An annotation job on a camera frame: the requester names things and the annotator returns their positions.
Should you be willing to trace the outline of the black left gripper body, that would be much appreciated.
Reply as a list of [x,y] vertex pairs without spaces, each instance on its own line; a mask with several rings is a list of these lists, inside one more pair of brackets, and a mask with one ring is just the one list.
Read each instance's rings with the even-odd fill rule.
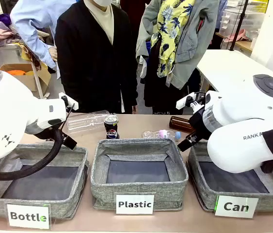
[[44,129],[42,132],[35,135],[39,139],[43,140],[53,140],[53,141],[63,141],[63,133],[60,129],[48,128]]

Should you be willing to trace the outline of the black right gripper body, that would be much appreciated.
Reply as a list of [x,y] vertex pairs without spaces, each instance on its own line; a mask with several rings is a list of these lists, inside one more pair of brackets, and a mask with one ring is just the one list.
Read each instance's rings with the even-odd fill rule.
[[211,136],[211,132],[206,128],[203,122],[204,111],[205,111],[205,108],[201,107],[189,119],[189,123],[194,128],[194,134],[198,140],[201,140],[201,139],[208,140],[209,137]]

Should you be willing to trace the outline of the blue-shirt person's hand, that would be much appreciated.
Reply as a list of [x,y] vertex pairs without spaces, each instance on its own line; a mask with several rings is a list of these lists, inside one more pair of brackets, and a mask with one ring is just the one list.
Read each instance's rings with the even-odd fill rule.
[[56,46],[52,46],[48,49],[48,52],[53,61],[57,62],[57,48]]

